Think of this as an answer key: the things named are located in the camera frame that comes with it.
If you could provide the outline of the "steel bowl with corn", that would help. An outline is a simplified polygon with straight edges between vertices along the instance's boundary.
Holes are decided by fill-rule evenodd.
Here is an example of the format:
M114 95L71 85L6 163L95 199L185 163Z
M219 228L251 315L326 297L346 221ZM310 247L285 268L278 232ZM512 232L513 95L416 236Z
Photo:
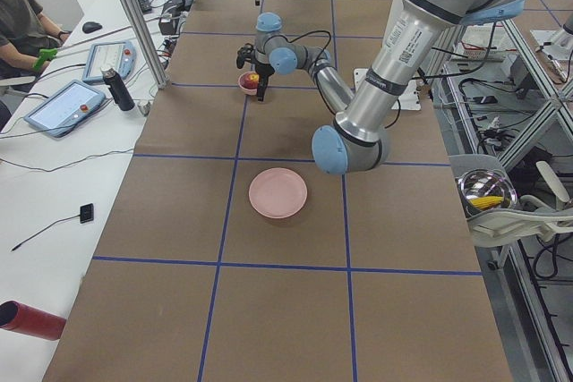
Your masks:
M500 171L468 171L457 178L457 186L467 217L490 209L513 209L517 206L517 191Z

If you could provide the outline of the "seated person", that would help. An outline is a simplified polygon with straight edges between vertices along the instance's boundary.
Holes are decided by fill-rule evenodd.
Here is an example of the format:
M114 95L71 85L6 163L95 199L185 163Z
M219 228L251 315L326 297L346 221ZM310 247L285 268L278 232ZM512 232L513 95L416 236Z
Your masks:
M60 47L70 34L37 0L1 0L1 78L39 76L50 63L35 67L40 50Z

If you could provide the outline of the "near blue teach pendant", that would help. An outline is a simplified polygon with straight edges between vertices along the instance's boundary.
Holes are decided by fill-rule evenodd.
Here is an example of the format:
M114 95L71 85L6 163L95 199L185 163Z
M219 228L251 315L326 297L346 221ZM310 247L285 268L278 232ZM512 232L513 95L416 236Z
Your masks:
M24 121L38 132L61 138L93 115L105 99L102 91L74 80L32 109Z

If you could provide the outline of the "blue teach pendant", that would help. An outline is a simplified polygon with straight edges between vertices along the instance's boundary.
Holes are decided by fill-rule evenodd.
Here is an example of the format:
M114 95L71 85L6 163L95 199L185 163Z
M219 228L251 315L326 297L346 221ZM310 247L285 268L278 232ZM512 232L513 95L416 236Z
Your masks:
M109 68L125 79L132 71L135 58L135 46L130 41L93 44L81 80L87 84L103 84L102 72Z
M32 109L24 121L38 132L61 138L93 115L105 99L102 91L74 80Z

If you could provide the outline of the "black water bottle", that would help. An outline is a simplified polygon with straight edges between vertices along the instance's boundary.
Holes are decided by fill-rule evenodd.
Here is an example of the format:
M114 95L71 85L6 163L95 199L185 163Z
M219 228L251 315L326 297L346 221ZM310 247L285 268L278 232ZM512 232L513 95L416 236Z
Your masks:
M134 101L126 88L120 74L111 66L106 65L101 68L104 83L113 97L113 100L122 111L134 109Z

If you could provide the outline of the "pink bowl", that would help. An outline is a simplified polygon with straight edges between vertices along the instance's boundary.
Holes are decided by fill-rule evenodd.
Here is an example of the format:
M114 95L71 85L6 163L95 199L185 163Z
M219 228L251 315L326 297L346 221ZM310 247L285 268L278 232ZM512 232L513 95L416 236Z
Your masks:
M255 96L259 87L260 76L255 71L243 72L238 77L238 86L245 95Z

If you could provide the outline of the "black computer mouse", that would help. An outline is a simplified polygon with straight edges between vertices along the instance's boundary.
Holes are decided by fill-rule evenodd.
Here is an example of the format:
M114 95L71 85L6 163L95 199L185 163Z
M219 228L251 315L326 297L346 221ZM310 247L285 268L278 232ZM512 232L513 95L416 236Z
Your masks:
M85 21L81 30L84 34L91 34L102 29L102 25L96 21Z

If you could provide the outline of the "pink plate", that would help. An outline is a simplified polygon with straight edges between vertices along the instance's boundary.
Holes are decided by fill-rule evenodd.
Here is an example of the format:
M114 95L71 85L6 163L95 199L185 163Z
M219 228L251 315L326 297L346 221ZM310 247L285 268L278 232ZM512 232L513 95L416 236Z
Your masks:
M274 167L257 174L252 180L248 197L261 215L283 219L299 212L308 196L304 179L295 171Z

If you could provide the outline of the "far blue teach pendant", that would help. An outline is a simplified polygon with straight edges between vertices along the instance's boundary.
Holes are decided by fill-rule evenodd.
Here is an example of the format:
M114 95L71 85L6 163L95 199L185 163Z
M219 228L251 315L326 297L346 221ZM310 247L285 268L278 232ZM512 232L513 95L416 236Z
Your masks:
M87 84L103 84L102 72L109 68L125 79L132 71L135 58L135 46L130 41L93 44L81 80Z

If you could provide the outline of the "small black puck device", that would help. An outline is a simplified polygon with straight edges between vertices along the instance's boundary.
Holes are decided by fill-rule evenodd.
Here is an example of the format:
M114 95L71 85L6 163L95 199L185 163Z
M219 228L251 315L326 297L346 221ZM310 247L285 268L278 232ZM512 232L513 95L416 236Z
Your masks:
M93 203L88 203L80 206L79 219L81 224L93 221L94 216L95 216L95 211Z

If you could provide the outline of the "red cylinder bottle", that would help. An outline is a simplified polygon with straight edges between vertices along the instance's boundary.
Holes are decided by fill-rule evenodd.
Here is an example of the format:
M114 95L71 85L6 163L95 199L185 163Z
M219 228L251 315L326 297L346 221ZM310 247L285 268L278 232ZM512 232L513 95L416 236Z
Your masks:
M29 305L6 301L1 304L1 328L45 340L58 340L67 320Z

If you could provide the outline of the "red yellow apple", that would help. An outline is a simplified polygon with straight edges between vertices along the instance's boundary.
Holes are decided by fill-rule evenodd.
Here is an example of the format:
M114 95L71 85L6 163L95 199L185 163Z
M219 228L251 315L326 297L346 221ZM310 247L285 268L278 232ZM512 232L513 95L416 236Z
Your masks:
M246 89L257 89L259 75L256 72L246 72L242 75L240 83Z

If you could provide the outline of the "aluminium frame post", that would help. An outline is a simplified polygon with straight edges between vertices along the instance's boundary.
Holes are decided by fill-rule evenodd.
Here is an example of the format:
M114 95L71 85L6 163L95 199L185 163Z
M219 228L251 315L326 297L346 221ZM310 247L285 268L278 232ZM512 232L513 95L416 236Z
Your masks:
M158 52L152 41L147 23L139 6L138 0L119 0L124 13L132 25L135 37L151 71L152 77L159 89L167 85L166 72L158 59Z

